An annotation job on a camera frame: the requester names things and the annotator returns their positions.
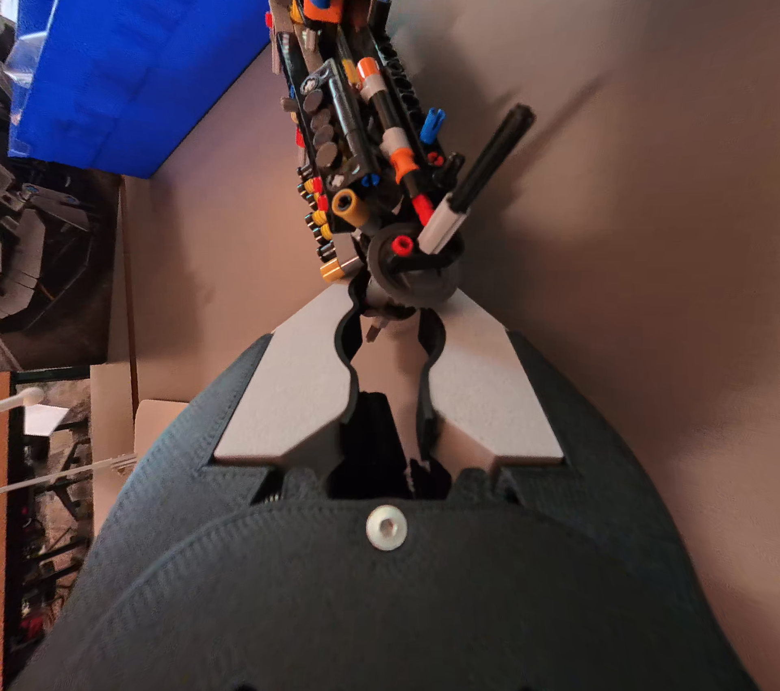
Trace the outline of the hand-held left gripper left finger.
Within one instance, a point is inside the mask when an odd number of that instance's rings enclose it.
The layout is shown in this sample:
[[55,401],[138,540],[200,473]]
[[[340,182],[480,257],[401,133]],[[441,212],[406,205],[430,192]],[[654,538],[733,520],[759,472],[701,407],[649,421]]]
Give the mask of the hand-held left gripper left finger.
[[336,283],[275,329],[214,449],[217,462],[337,467],[357,381],[336,340],[353,309],[349,285]]

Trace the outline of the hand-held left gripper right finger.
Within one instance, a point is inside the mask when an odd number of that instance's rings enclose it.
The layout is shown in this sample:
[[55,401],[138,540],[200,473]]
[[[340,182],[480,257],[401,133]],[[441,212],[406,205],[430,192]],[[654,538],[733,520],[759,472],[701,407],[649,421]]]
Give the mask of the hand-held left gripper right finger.
[[462,290],[420,313],[417,444],[447,471],[559,465],[564,452],[505,326]]

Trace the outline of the multicoloured lego technic model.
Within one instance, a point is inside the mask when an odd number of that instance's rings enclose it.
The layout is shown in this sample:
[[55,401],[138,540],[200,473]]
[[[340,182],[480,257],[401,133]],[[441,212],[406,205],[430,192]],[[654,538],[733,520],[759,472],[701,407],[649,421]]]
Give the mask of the multicoloured lego technic model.
[[447,301],[470,209],[535,114],[514,105],[472,167],[445,155],[441,109],[424,115],[387,34],[392,0],[268,0],[272,71],[296,124],[298,192],[323,279],[357,276],[375,341],[389,322]]

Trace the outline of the large blue plastic bin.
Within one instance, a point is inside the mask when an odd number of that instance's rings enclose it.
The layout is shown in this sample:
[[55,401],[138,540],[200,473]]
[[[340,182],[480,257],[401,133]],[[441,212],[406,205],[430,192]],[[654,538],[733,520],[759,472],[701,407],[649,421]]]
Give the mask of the large blue plastic bin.
[[269,43],[268,0],[19,0],[8,154],[148,179]]

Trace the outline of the clear plastic bag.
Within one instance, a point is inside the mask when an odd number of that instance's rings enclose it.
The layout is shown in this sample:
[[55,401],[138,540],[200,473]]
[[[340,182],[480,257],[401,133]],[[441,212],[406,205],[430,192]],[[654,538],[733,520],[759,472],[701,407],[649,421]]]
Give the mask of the clear plastic bag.
[[48,31],[18,37],[2,62],[3,77],[19,88],[30,91],[47,39]]

